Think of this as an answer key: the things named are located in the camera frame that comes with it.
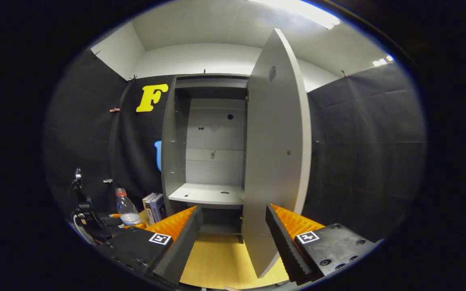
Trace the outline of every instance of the open cabinet door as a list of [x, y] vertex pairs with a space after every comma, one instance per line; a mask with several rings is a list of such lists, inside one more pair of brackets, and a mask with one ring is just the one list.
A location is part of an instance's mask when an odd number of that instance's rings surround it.
[[298, 61], [274, 29], [248, 81], [246, 183], [242, 236], [259, 278], [279, 258], [266, 204], [301, 214], [311, 162], [307, 92]]

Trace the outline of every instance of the books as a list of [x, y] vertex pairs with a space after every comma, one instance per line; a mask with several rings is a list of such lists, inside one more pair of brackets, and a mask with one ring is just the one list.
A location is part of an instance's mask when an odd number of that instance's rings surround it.
[[143, 206], [146, 211], [148, 224], [150, 225], [153, 225], [154, 223], [156, 223], [156, 221], [154, 220], [152, 209], [150, 208], [150, 201], [152, 200], [152, 198], [156, 197], [156, 195], [157, 195], [156, 193], [150, 193], [145, 198], [141, 199], [143, 201]]
[[161, 218], [161, 207], [165, 204], [163, 200], [163, 194], [157, 194], [152, 200], [150, 200], [150, 209], [154, 215], [154, 221], [159, 222]]

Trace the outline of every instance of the ceiling light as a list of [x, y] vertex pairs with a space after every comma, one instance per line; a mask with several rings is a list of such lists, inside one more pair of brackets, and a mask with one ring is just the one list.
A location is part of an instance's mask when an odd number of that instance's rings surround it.
[[341, 23], [337, 17], [300, 0], [248, 0], [285, 9], [316, 22], [328, 30]]

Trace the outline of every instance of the plastic bottle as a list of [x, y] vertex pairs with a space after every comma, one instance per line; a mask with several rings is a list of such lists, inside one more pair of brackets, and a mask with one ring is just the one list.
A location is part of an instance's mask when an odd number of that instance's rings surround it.
[[123, 224], [134, 225], [142, 222], [136, 207], [127, 197], [124, 188], [116, 188], [116, 209], [118, 210], [118, 214], [120, 214]]

